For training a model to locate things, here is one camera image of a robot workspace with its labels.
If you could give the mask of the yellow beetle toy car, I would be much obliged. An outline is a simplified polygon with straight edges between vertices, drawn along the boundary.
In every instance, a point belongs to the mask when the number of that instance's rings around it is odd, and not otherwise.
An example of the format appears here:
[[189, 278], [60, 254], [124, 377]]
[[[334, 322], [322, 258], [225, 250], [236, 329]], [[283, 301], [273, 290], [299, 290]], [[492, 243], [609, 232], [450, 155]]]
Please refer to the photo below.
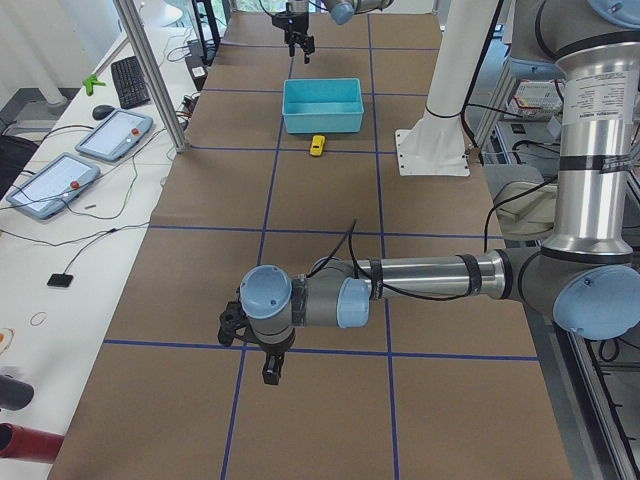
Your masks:
[[326, 143], [326, 137], [321, 134], [316, 134], [311, 139], [311, 144], [309, 148], [309, 153], [313, 157], [319, 157], [324, 152], [324, 147]]

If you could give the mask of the light blue plastic bin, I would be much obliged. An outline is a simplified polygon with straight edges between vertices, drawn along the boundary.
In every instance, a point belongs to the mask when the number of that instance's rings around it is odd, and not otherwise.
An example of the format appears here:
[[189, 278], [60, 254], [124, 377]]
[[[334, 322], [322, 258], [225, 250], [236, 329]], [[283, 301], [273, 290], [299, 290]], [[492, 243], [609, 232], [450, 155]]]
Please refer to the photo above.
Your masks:
[[357, 133], [364, 115], [360, 80], [288, 79], [282, 115], [289, 134]]

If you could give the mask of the black keyboard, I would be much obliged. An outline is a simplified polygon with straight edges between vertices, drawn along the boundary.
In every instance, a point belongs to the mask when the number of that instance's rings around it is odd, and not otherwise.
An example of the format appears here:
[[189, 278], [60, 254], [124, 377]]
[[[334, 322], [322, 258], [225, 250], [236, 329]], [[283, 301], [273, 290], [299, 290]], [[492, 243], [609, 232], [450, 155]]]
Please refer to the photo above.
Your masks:
[[135, 56], [113, 62], [111, 75], [122, 109], [138, 107], [151, 99], [141, 66]]

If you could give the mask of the teach pendant tablet far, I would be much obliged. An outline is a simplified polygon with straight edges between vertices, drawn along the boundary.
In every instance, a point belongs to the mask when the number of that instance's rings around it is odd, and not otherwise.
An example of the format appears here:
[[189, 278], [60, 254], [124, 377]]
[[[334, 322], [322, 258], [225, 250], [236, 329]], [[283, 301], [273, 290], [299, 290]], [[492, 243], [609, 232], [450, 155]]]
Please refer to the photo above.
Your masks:
[[92, 158], [115, 162], [136, 146], [152, 126], [150, 116], [115, 109], [75, 146], [75, 150]]

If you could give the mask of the teach pendant tablet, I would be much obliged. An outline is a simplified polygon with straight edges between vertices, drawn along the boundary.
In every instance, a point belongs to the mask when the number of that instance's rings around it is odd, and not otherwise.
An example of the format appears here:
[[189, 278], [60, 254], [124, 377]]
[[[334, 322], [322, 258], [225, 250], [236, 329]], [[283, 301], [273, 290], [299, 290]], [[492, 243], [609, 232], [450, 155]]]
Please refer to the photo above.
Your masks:
[[92, 158], [115, 162], [136, 146], [152, 126], [150, 116], [115, 109], [75, 146], [75, 150]]
[[101, 175], [97, 165], [63, 153], [7, 196], [22, 213], [46, 220], [75, 200]]

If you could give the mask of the black computer mouse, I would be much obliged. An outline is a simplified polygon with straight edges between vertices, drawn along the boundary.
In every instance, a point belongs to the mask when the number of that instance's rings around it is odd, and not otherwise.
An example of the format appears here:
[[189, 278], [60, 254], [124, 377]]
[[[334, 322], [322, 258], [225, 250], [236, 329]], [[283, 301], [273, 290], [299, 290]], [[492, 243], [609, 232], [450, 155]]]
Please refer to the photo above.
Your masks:
[[97, 105], [92, 110], [92, 118], [96, 121], [105, 119], [115, 110], [114, 106], [101, 104]]

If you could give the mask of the green plastic clamp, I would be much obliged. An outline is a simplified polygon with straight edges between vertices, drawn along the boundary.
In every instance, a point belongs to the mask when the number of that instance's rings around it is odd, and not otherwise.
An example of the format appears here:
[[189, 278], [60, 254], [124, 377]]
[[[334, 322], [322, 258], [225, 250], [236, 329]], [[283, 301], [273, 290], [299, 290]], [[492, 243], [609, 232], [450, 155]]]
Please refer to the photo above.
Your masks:
[[96, 87], [105, 87], [106, 83], [100, 80], [95, 74], [91, 74], [82, 81], [85, 93], [91, 97], [94, 95]]

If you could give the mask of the small black square pad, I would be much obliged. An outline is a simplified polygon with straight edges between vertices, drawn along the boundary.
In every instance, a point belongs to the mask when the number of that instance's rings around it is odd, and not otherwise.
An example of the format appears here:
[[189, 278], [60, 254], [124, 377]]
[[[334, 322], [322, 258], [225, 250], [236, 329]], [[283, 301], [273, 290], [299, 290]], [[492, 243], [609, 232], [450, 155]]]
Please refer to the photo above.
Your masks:
[[68, 288], [73, 279], [74, 276], [68, 273], [53, 273], [49, 277], [47, 285], [53, 288]]

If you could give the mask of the black cylinder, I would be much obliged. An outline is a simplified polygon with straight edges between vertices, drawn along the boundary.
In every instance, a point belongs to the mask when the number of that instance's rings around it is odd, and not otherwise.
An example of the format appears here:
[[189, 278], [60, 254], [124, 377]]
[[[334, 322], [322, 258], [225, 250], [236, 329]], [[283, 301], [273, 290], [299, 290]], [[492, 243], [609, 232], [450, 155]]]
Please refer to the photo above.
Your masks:
[[2, 409], [18, 411], [32, 401], [35, 391], [30, 384], [7, 375], [1, 375], [0, 381]]

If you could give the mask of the red cylinder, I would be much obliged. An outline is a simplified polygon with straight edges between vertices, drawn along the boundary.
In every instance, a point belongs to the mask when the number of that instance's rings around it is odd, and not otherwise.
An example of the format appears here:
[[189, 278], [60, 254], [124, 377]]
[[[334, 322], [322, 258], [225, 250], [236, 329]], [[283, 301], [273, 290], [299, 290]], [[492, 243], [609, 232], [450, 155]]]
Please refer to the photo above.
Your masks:
[[60, 434], [2, 423], [1, 457], [52, 464], [64, 439]]

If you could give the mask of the teach pendant tablet near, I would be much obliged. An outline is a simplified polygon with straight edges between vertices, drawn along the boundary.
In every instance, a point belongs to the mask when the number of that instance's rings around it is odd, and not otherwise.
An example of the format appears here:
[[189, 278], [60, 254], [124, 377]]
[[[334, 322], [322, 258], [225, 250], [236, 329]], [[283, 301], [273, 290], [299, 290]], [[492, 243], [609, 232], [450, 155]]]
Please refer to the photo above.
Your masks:
[[46, 220], [75, 200], [101, 175], [97, 165], [63, 153], [7, 196], [22, 213]]

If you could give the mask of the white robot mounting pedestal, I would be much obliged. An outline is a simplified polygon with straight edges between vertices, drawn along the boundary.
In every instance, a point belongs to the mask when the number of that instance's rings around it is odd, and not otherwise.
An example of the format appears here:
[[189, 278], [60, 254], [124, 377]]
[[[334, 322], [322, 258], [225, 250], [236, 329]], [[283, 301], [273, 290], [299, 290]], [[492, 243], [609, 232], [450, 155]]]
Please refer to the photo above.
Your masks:
[[450, 3], [424, 114], [412, 129], [395, 132], [402, 176], [469, 174], [462, 115], [501, 9], [498, 0]]

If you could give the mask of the aluminium frame post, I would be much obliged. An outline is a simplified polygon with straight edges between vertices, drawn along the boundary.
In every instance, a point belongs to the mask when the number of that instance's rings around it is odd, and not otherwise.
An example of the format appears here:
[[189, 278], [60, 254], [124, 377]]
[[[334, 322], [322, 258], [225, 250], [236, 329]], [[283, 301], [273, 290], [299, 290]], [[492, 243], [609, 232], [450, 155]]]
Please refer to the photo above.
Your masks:
[[133, 52], [148, 82], [151, 97], [154, 100], [174, 149], [178, 154], [183, 153], [187, 145], [185, 134], [173, 108], [173, 103], [156, 62], [135, 2], [132, 0], [114, 0], [113, 3], [132, 45]]

